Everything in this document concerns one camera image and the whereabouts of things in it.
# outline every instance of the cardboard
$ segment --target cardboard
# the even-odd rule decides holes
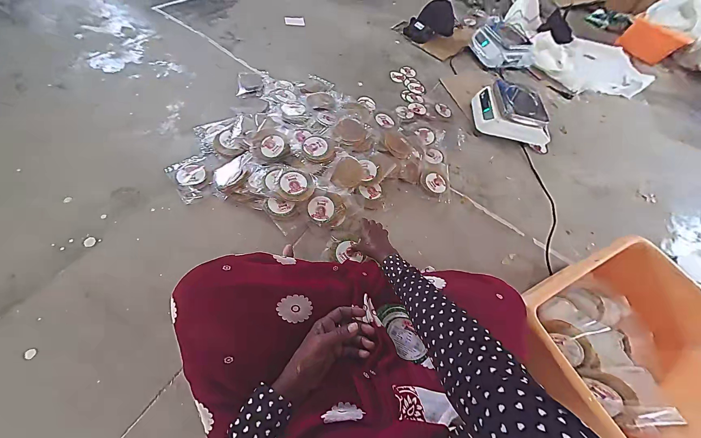
[[[406,21],[400,22],[391,29],[405,37],[412,45],[420,47],[424,52],[434,56],[440,61],[445,61],[451,56],[461,52],[464,47],[470,45],[472,35],[475,33],[475,29],[472,27],[461,27],[455,29],[451,36],[434,35],[434,38],[430,41],[419,45],[402,34],[402,30],[407,26],[407,23]]]
[[[491,73],[479,69],[440,78],[440,83],[448,90],[448,94],[453,98],[461,112],[472,122],[472,98],[484,86],[493,84],[495,79]]]

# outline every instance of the black cable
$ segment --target black cable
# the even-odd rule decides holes
[[[531,167],[534,177],[538,180],[538,183],[540,183],[540,187],[542,187],[542,190],[545,192],[545,195],[548,197],[548,202],[550,203],[550,232],[548,232],[548,238],[545,240],[545,265],[548,267],[548,274],[553,275],[553,268],[550,267],[550,241],[553,238],[553,232],[556,231],[556,203],[553,201],[553,198],[550,197],[550,192],[548,189],[545,188],[545,183],[543,182],[543,179],[540,178],[538,170],[534,168],[534,163],[532,162],[532,158],[529,156],[527,145],[523,143],[520,145],[521,150],[523,150],[523,154],[527,156],[527,161],[529,161],[529,167]]]

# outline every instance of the white weighing scale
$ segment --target white weighing scale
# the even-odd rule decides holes
[[[540,95],[523,85],[497,79],[472,98],[475,128],[528,144],[540,154],[548,152],[548,113]]]

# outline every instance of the concrete floor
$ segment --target concrete floor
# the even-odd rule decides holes
[[[192,126],[231,114],[244,68],[153,4],[130,0],[108,5],[149,37],[142,64],[92,69],[90,52],[134,36],[82,28],[99,26],[100,5],[0,0],[0,436],[201,436],[180,374],[170,292],[198,263],[277,252],[286,239],[244,207],[182,205],[161,171],[195,150]],[[389,30],[420,7],[190,0],[164,11],[273,76],[321,75],[393,107],[391,69],[412,65],[430,87],[452,74]],[[284,15],[305,16],[307,26],[285,26]],[[156,61],[183,71],[149,64]],[[456,67],[476,68],[470,58]],[[629,101],[564,101],[544,90],[554,139],[550,154],[533,159],[559,207],[553,248],[568,260],[625,234],[658,243],[671,214],[701,212],[701,79],[662,66],[647,71],[657,80]],[[449,101],[440,86],[430,94]],[[394,208],[375,217],[404,256],[494,274],[521,291],[547,276],[533,238],[545,240],[548,203],[520,148],[469,135],[449,162],[454,187],[520,234],[458,196],[439,205],[402,185]],[[658,203],[638,189],[656,193]],[[87,235],[101,242],[83,248]],[[317,259],[325,242],[308,233],[297,255]],[[502,264],[508,254],[517,256]],[[27,362],[29,348],[38,353]]]

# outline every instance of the orange plastic crate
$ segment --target orange plastic crate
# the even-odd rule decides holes
[[[650,23],[645,19],[645,14],[640,14],[615,44],[624,47],[629,55],[654,65],[693,42],[694,39],[689,35]]]
[[[644,238],[618,239],[523,294],[530,327],[528,370],[601,438],[625,436],[537,318],[542,303],[589,273],[626,296],[653,332],[661,361],[655,377],[667,401],[688,421],[660,428],[661,435],[701,438],[701,287]]]

